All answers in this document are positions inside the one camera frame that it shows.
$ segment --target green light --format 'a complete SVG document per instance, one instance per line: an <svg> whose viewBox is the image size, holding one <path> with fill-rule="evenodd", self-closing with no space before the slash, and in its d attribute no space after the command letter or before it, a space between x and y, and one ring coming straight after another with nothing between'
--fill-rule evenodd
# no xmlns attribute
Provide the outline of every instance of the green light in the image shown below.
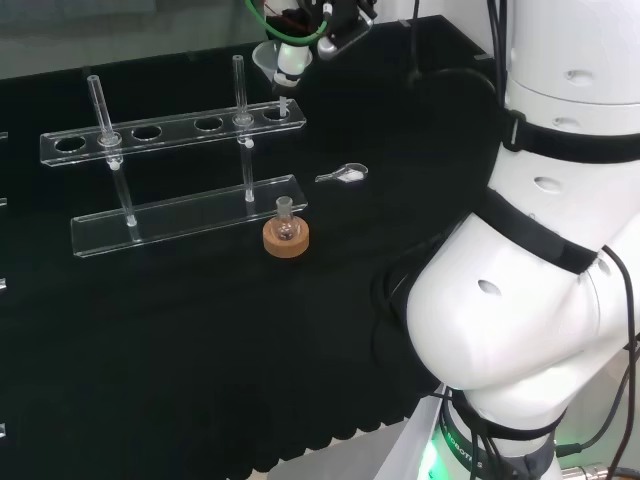
<svg viewBox="0 0 640 480"><path fill-rule="evenodd" d="M433 443L427 443L427 448L424 449L422 454L422 461L420 462L420 470L418 471L418 480L427 480L429 478L429 471L435 466L438 459L438 452Z"/></svg>
<svg viewBox="0 0 640 480"><path fill-rule="evenodd" d="M417 480L449 480L449 475L433 442L427 443L420 461Z"/></svg>

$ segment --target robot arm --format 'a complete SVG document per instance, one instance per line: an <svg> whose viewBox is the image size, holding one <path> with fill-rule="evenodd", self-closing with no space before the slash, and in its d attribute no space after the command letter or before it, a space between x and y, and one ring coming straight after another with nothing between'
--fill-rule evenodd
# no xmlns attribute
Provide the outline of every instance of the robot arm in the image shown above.
<svg viewBox="0 0 640 480"><path fill-rule="evenodd" d="M557 421L629 342L625 283L602 249L609 245L640 285L640 86L633 80L640 76L640 4L513 6L505 103L515 122L488 189L546 234L599 253L590 267L572 271L536 254L518 225L508 235L501 222L472 213L415 282L407 326L422 362L465 390L481 418L526 432ZM461 417L451 416L470 439ZM444 431L436 443L450 478L468 478ZM516 458L547 441L496 444ZM557 462L536 478L562 478Z"/></svg>
<svg viewBox="0 0 640 480"><path fill-rule="evenodd" d="M280 96L292 96L295 93L295 88L311 64L313 57L310 47L313 44L317 44L321 59L330 60L366 35L377 16L374 3L375 0L270 2L265 7L265 26L270 38L279 42L276 44L274 72L270 78L274 93Z"/></svg>

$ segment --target clear acrylic rack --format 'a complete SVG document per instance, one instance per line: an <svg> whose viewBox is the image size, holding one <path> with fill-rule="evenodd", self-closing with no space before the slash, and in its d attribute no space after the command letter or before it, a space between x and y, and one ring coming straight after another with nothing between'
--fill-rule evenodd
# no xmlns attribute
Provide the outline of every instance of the clear acrylic rack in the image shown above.
<svg viewBox="0 0 640 480"><path fill-rule="evenodd" d="M100 79L87 82L97 127L45 133L40 161L49 167L104 160L111 170L120 207L71 219L71 243L78 257L170 240L270 217L281 196L300 211L307 201L293 175L254 183L254 137L302 128L306 119L291 99L247 104L244 60L233 57L236 107L112 124ZM134 206L124 175L124 157L165 148L236 139L241 185Z"/></svg>

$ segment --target black table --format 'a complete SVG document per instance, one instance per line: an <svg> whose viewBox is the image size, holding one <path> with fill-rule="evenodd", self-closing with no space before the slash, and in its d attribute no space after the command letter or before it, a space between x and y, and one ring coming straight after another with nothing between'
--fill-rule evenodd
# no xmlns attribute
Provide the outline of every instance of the black table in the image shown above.
<svg viewBox="0 0 640 480"><path fill-rule="evenodd" d="M230 106L231 56L253 45L93 67L115 122ZM409 29L381 25L303 80L300 132L258 138L255 177L294 173L311 247L269 257L260 223L88 259L69 220L115 208L102 162L48 168L39 135L95 124L78 69L0 82L0 476L231 479L410 415L435 381L383 323L373 272L480 195L499 138L479 51L420 21L425 77L407 87ZM248 69L249 101L269 88ZM361 184L314 184L346 162ZM126 161L134 203L241 182L235 142Z"/></svg>

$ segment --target glass tube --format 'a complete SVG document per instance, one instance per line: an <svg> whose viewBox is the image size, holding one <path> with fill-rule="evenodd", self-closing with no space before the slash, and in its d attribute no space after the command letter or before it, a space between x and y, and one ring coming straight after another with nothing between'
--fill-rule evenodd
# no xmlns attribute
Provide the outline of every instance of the glass tube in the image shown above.
<svg viewBox="0 0 640 480"><path fill-rule="evenodd" d="M233 118L236 125L246 127L253 123L253 117L247 112L247 87L244 79L244 58L242 55L233 56L233 80L236 91L236 105L238 113Z"/></svg>
<svg viewBox="0 0 640 480"><path fill-rule="evenodd" d="M242 182L244 183L244 199L246 202L253 202L253 166L251 164L251 149L253 140L251 138L240 137L240 161L242 163Z"/></svg>
<svg viewBox="0 0 640 480"><path fill-rule="evenodd" d="M107 165L113 173L113 183L120 199L120 205L124 212L125 221L129 227L131 233L131 239L134 242L140 241L140 235L138 233L138 221L133 210L133 204L131 203L131 195L129 194L129 186L127 185L127 179L122 171L123 158L122 154L117 153L117 147L120 143L120 137L113 131L113 125L111 124L111 118L109 117L109 110L107 109L107 102L104 99L104 93L102 92L102 85L100 78L97 75L90 75L87 77L87 83L89 84L89 92L91 92L91 100L93 100L93 108L96 111L96 118L100 124L100 130L102 135L98 140L109 152L114 152L113 155L107 157Z"/></svg>
<svg viewBox="0 0 640 480"><path fill-rule="evenodd" d="M104 99L104 93L102 92L100 78L97 75L90 75L87 77L87 83L89 84L89 92L91 93L93 108L96 111L96 118L98 119L100 129L102 130L100 141L105 146L115 146L118 144L118 137L113 131L113 125L111 124L109 110L107 110L107 102Z"/></svg>
<svg viewBox="0 0 640 480"><path fill-rule="evenodd" d="M131 194L129 193L127 179L125 178L122 170L122 155L113 155L112 157L109 157L107 163L109 164L109 168L111 168L111 173L113 174L113 183L116 186L116 192L120 199L120 205L122 205L122 211L124 212L127 227L129 227L131 240L139 242L140 233L138 232L138 221L133 210L133 204L131 203Z"/></svg>
<svg viewBox="0 0 640 480"><path fill-rule="evenodd" d="M287 97L280 97L280 117L287 116Z"/></svg>

